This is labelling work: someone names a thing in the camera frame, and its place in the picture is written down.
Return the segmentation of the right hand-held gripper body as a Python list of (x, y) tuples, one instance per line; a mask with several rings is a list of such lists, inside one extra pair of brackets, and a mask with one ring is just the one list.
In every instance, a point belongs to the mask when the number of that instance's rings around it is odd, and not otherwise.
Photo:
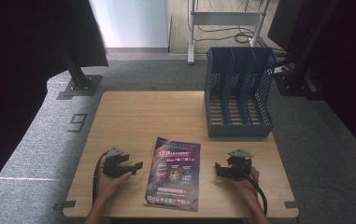
[(242, 148), (231, 151), (228, 155), (227, 162), (233, 172), (233, 179), (243, 180), (249, 177), (253, 155)]

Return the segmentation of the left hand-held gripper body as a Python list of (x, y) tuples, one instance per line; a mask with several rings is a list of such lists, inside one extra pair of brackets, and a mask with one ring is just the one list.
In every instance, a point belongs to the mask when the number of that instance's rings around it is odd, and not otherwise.
[(120, 177), (125, 173), (129, 172), (127, 170), (128, 166), (121, 165), (121, 155), (125, 155), (126, 153), (117, 147), (113, 147), (106, 154), (106, 159), (103, 166), (103, 173), (110, 177)]

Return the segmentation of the blue file rack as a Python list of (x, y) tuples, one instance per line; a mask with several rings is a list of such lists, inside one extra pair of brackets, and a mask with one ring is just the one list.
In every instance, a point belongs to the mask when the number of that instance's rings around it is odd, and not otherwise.
[(267, 100), (276, 57), (270, 48), (208, 51), (205, 104), (210, 137), (267, 137), (274, 122)]

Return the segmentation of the purple cover book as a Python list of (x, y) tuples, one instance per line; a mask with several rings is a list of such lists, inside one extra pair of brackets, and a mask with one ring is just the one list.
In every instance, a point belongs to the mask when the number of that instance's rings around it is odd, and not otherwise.
[(144, 204), (196, 212), (201, 145), (158, 137)]

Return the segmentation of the person's right hand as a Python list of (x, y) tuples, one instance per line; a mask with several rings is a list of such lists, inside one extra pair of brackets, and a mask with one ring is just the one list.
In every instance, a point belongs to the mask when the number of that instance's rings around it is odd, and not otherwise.
[(235, 181), (231, 184), (247, 204), (258, 203), (258, 192), (256, 188), (247, 180)]

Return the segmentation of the person's left hand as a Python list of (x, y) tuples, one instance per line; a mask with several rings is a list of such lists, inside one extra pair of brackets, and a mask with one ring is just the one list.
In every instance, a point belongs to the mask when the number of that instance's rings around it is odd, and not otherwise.
[(100, 168), (97, 175), (95, 200), (97, 202), (106, 203), (117, 191), (118, 187), (125, 180), (128, 180), (132, 176), (132, 173), (125, 173), (117, 178), (110, 177), (108, 175), (105, 175), (103, 172), (104, 163), (105, 161), (101, 160)]

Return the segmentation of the black curtain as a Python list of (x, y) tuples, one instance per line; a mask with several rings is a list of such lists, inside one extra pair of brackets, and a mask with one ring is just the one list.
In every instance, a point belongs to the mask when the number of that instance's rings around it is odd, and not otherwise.
[(356, 138), (356, 0), (340, 0), (322, 39), (321, 95)]
[(47, 83), (107, 58), (90, 0), (0, 0), (0, 172), (36, 117)]

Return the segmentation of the white panel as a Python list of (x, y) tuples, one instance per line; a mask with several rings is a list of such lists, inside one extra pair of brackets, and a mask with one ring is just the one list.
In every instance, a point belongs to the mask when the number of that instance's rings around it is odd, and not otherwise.
[(165, 0), (90, 0), (106, 48), (168, 47)]

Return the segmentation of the black stand with base plate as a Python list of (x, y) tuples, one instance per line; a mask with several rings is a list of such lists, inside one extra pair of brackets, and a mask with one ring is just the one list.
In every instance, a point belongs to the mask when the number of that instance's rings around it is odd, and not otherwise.
[(268, 37), (287, 55), (280, 66), (287, 71), (275, 73), (279, 93), (322, 100), (319, 77), (313, 71), (320, 57), (322, 36), (340, 0), (280, 0)]
[(71, 80), (65, 90), (59, 93), (58, 98), (60, 100), (67, 100), (74, 96), (94, 96), (102, 76), (85, 75), (81, 68), (74, 63), (66, 46), (63, 46), (62, 57)]

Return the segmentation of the white metal desk frame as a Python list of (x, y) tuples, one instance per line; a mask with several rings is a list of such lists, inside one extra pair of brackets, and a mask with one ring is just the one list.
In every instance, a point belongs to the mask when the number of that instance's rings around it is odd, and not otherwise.
[(249, 45), (255, 47), (266, 16), (270, 0), (262, 0), (260, 10), (257, 12), (198, 12), (195, 10), (195, 0), (189, 0), (191, 10), (188, 12), (189, 44), (188, 64), (194, 64), (194, 26), (195, 25), (243, 25), (255, 28)]

